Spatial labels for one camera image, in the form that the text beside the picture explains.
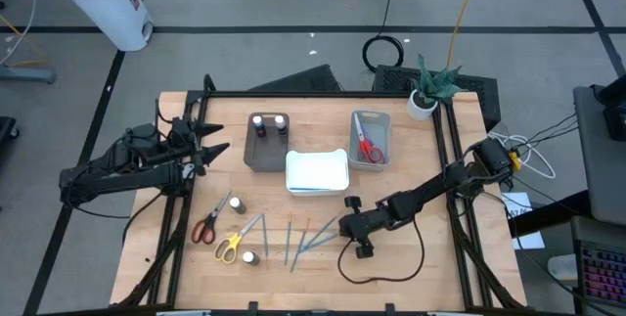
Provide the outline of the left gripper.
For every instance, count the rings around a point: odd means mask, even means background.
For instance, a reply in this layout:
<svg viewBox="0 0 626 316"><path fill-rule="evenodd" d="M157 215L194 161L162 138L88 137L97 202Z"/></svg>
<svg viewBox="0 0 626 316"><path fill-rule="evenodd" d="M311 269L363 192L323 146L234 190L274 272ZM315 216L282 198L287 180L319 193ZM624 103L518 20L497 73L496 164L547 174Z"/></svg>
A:
<svg viewBox="0 0 626 316"><path fill-rule="evenodd" d="M169 139L174 149L174 162L182 170L183 177L199 176L201 165L210 165L230 147L229 143L222 143L200 149L199 138L223 128L222 124L204 123L189 116L172 119Z"/></svg>

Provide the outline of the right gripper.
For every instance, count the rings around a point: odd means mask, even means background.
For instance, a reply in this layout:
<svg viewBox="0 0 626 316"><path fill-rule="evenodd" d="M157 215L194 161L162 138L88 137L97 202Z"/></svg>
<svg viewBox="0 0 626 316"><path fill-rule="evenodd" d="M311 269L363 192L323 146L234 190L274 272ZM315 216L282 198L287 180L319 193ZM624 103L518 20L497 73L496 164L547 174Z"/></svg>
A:
<svg viewBox="0 0 626 316"><path fill-rule="evenodd" d="M339 234L343 237L366 242L372 232L384 228L389 221L389 215L385 210L372 209L359 212L361 199L357 196L345 197L344 204L358 213L350 213L339 219ZM360 243L355 253L358 259L371 258L374 256L374 247L369 243Z"/></svg>

